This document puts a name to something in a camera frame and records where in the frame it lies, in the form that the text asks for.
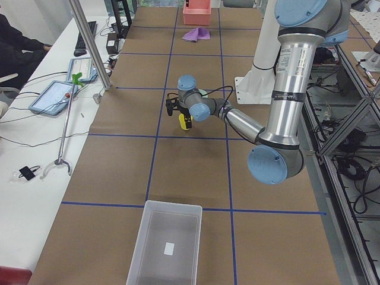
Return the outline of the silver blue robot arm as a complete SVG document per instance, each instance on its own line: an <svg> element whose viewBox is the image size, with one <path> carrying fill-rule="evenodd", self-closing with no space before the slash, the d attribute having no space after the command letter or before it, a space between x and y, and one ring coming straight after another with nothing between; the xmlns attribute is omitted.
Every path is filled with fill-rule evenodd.
<svg viewBox="0 0 380 285"><path fill-rule="evenodd" d="M254 144L248 156L252 176L278 184L297 175L304 165L297 138L308 80L316 49L346 40L350 1L276 1L267 6L264 21L276 26L278 48L271 52L274 87L266 125L232 106L226 99L200 93L195 78L178 80L178 96L166 101L167 111L179 110L198 122L216 116Z"/></svg>

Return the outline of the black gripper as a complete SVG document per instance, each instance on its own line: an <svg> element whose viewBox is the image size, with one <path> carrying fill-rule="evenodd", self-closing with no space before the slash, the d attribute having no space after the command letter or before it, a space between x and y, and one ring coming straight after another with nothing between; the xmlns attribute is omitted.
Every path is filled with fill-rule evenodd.
<svg viewBox="0 0 380 285"><path fill-rule="evenodd" d="M185 129L191 129L192 128L192 116L191 116L189 110L185 107L178 106L178 111L180 111L180 113L184 115Z"/></svg>

